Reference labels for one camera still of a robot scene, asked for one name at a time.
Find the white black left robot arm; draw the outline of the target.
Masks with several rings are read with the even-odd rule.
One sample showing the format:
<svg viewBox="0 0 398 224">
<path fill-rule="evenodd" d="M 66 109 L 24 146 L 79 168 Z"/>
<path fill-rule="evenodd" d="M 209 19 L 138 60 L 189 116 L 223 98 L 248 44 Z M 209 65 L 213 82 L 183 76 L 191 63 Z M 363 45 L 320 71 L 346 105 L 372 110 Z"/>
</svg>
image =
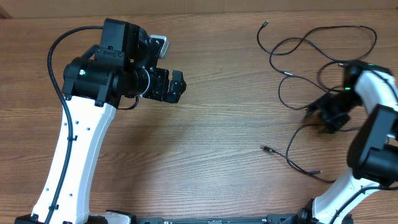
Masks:
<svg viewBox="0 0 398 224">
<path fill-rule="evenodd" d="M 55 91 L 62 125 L 44 189 L 30 214 L 16 223 L 125 223 L 126 212 L 90 212 L 90 192 L 101 145 L 121 98 L 177 103 L 186 90 L 182 72 L 158 68 L 169 40 L 135 24 L 106 19 L 101 40 L 64 69 Z"/>
</svg>

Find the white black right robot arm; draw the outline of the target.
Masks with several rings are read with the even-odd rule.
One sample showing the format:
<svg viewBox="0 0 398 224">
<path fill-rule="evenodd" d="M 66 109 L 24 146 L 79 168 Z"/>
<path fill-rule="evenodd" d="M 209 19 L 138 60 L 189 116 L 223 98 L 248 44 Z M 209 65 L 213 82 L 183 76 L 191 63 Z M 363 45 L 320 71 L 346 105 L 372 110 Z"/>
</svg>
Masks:
<svg viewBox="0 0 398 224">
<path fill-rule="evenodd" d="M 332 110 L 362 105 L 368 118 L 353 139 L 348 169 L 321 196 L 289 219 L 291 223 L 352 223 L 350 211 L 377 191 L 397 182 L 397 87 L 388 68 L 360 60 L 342 61 L 344 91 L 327 104 Z"/>
</svg>

